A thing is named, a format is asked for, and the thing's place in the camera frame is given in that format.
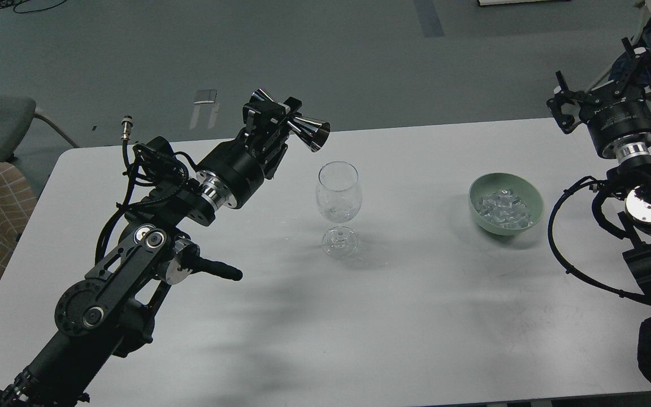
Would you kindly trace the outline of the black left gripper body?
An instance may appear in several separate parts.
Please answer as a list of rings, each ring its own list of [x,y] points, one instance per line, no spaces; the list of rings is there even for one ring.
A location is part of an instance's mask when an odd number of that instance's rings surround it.
[[[289,131],[247,131],[220,142],[196,164],[198,172],[216,175],[228,187],[233,208],[243,207],[251,196],[271,180],[288,149]]]

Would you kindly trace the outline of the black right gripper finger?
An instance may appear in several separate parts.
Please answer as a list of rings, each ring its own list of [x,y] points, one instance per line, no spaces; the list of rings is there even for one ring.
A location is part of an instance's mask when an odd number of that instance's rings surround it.
[[[588,91],[571,90],[561,71],[556,71],[555,77],[557,87],[554,89],[553,96],[546,101],[546,106],[558,128],[564,134],[569,134],[583,123],[579,114],[582,111],[594,112],[601,106],[602,98]]]
[[[613,66],[613,94],[625,96],[642,92],[651,96],[651,49],[630,43],[623,38],[624,52]]]

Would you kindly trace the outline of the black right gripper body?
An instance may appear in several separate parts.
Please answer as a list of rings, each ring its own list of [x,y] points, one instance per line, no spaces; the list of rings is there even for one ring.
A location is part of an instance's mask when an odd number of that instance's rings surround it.
[[[616,159],[622,146],[634,142],[651,147],[651,110],[641,94],[597,95],[581,103],[581,121],[602,159]]]

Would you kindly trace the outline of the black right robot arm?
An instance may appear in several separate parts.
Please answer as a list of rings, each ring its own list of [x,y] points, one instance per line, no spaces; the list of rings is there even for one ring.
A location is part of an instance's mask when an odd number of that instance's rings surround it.
[[[556,72],[558,87],[546,103],[556,124],[565,134],[584,124],[597,155],[614,159],[617,165],[607,171],[605,180],[586,176],[563,191],[550,212],[547,237],[551,252],[568,275],[651,306],[651,50],[627,38],[622,44],[626,67],[615,80],[597,82],[587,90],[571,90],[562,73]],[[622,257],[640,293],[616,289],[587,276],[558,249],[553,233],[557,214],[584,188],[595,193],[591,212],[598,226],[631,242],[631,249]]]

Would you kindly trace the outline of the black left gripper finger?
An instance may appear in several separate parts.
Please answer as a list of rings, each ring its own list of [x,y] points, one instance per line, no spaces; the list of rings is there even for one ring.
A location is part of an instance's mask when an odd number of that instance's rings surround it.
[[[251,101],[243,106],[245,146],[251,154],[261,154],[274,136],[281,105],[273,101]]]
[[[294,130],[296,118],[302,114],[299,112],[302,108],[302,101],[298,98],[289,97],[284,101],[273,101],[278,106],[271,121],[274,121],[269,139],[271,150],[268,152],[266,159],[266,170],[277,170],[288,149],[287,140]]]

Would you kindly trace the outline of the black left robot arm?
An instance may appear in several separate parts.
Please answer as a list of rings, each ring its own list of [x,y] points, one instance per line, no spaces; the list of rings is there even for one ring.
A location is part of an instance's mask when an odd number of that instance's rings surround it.
[[[201,257],[179,223],[202,226],[222,207],[239,209],[271,180],[290,136],[318,152],[331,126],[300,113],[290,97],[258,89],[243,106],[237,137],[199,162],[163,137],[132,147],[127,190],[96,243],[94,266],[60,296],[57,332],[31,363],[0,389],[0,406],[75,406],[112,356],[127,357],[153,342],[155,317],[168,291],[193,273],[239,281],[242,271]]]

